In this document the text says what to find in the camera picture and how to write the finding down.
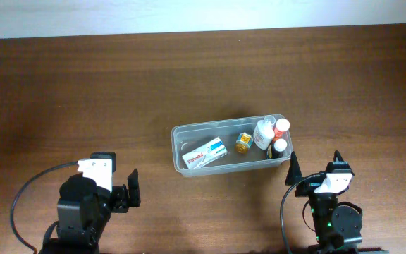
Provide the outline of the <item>white pump bottle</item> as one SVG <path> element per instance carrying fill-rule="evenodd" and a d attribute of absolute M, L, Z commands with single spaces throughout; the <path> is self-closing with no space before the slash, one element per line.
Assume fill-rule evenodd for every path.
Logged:
<path fill-rule="evenodd" d="M 265 116 L 262 120 L 257 122 L 253 133 L 254 143 L 261 150 L 265 150 L 275 137 L 273 126 L 276 119 L 272 115 Z"/>

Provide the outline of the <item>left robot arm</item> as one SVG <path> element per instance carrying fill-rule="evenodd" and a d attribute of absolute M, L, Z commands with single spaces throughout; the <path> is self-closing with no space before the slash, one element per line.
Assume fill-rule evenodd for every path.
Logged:
<path fill-rule="evenodd" d="M 71 176 L 60 187 L 58 220 L 45 232 L 39 253 L 99 253 L 99 240 L 111 215 L 140 206 L 138 170 L 127 182 L 109 192 L 82 173 Z"/>

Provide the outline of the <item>orange tube white cap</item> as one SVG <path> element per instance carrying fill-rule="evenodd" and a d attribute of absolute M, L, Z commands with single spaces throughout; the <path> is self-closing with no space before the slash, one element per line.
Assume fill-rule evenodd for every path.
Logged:
<path fill-rule="evenodd" d="M 290 122 L 289 120 L 285 118 L 280 118 L 276 121 L 273 131 L 274 131 L 274 138 L 279 139 L 281 138 L 286 131 L 288 131 L 290 128 Z"/>

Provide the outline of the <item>black tube white cap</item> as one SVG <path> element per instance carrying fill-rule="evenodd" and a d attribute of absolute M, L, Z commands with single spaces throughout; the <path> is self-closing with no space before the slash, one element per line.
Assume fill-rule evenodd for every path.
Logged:
<path fill-rule="evenodd" d="M 266 151 L 267 159 L 278 159 L 283 157 L 283 154 L 288 146 L 288 143 L 285 139 L 278 139 L 274 143 L 270 144 Z"/>

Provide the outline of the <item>small gold lid jar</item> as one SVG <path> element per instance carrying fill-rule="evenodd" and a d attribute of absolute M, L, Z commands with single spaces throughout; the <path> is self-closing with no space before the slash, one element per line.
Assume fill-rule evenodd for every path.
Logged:
<path fill-rule="evenodd" d="M 250 150 L 252 143 L 252 136 L 249 133 L 243 132 L 238 136 L 235 142 L 235 150 L 241 154 L 245 154 Z"/>

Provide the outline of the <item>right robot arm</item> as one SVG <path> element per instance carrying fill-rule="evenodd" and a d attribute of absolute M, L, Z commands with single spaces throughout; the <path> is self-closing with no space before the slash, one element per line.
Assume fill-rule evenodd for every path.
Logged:
<path fill-rule="evenodd" d="M 324 171 L 304 177 L 294 152 L 285 180 L 297 197 L 306 197 L 311 208 L 317 244 L 309 246 L 309 253 L 358 253 L 362 242 L 362 209 L 351 202 L 339 202 L 338 196 L 348 190 L 354 173 L 350 165 L 334 152 L 333 161 Z"/>

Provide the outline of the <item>white Panadol medicine box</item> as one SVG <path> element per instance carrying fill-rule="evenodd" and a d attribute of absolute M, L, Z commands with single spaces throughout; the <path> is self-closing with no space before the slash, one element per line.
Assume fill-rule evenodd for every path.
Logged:
<path fill-rule="evenodd" d="M 228 154 L 220 137 L 205 143 L 182 156 L 188 169 L 199 169 Z"/>

